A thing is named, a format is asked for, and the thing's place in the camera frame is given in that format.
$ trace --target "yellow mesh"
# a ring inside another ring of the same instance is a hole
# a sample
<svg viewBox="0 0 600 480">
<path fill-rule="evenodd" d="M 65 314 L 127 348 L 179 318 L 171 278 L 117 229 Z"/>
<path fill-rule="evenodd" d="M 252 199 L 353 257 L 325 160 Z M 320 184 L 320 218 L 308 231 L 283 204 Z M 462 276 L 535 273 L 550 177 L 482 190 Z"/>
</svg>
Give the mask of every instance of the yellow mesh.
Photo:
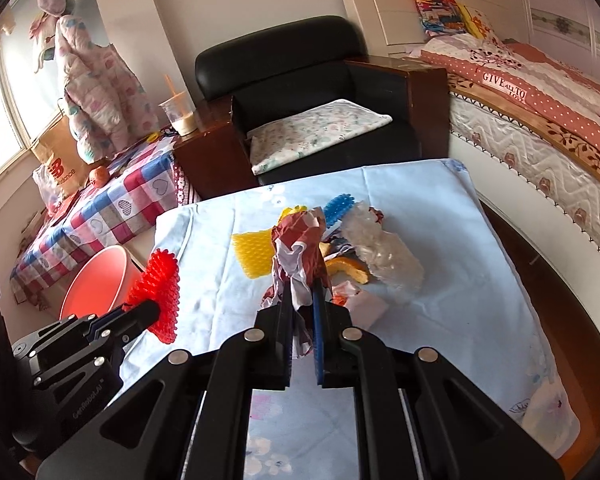
<svg viewBox="0 0 600 480">
<path fill-rule="evenodd" d="M 271 229 L 231 236 L 235 257 L 247 278 L 254 280 L 271 273 L 273 244 Z"/>
<path fill-rule="evenodd" d="M 291 215 L 292 213 L 299 213 L 301 211 L 306 211 L 306 206 L 305 205 L 296 205 L 293 207 L 285 207 L 282 210 L 282 213 L 280 213 L 280 218 L 278 218 L 278 221 L 276 222 L 276 224 L 279 224 L 280 221 L 288 215 Z"/>
</svg>

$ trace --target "blue spiky object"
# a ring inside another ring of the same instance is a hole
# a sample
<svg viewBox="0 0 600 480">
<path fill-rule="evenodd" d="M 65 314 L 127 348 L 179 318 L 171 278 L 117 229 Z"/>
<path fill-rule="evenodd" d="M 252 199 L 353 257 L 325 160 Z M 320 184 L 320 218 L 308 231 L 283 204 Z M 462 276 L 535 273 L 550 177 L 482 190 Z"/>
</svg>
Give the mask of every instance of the blue spiky object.
<svg viewBox="0 0 600 480">
<path fill-rule="evenodd" d="M 354 202 L 355 199 L 350 194 L 341 194 L 329 200 L 323 210 L 327 229 L 340 220 L 353 207 Z"/>
</svg>

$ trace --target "red scrubber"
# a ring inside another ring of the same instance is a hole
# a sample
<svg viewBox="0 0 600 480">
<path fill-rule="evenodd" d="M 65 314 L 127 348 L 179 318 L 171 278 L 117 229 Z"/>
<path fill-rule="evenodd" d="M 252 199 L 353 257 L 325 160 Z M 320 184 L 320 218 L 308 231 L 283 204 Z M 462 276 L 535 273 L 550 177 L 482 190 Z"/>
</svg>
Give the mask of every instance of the red scrubber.
<svg viewBox="0 0 600 480">
<path fill-rule="evenodd" d="M 148 330 L 165 344 L 176 341 L 179 280 L 175 255 L 167 250 L 158 249 L 149 257 L 146 270 L 126 297 L 126 304 L 122 306 L 123 310 L 129 311 L 144 300 L 155 301 L 160 307 L 160 317 Z"/>
</svg>

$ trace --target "seat pad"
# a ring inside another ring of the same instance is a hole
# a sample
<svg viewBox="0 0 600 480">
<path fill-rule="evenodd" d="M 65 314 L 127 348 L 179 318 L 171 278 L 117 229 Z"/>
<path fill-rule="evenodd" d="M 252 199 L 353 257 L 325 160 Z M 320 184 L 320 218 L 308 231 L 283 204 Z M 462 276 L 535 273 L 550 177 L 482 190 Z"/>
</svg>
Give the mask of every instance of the seat pad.
<svg viewBox="0 0 600 480">
<path fill-rule="evenodd" d="M 251 140 L 251 169 L 256 175 L 265 173 L 391 121 L 388 115 L 376 114 L 346 99 L 337 99 L 263 124 L 247 134 Z"/>
</svg>

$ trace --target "wooden floor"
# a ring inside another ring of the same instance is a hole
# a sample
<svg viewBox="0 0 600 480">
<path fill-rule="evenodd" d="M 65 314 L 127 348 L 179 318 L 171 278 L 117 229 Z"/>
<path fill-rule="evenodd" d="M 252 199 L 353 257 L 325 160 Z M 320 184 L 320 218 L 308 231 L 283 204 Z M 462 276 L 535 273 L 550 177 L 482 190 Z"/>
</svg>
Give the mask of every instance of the wooden floor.
<svg viewBox="0 0 600 480">
<path fill-rule="evenodd" d="M 580 419 L 576 443 L 559 460 L 569 480 L 600 444 L 600 334 L 549 264 L 496 213 L 485 211 L 531 297 Z"/>
</svg>

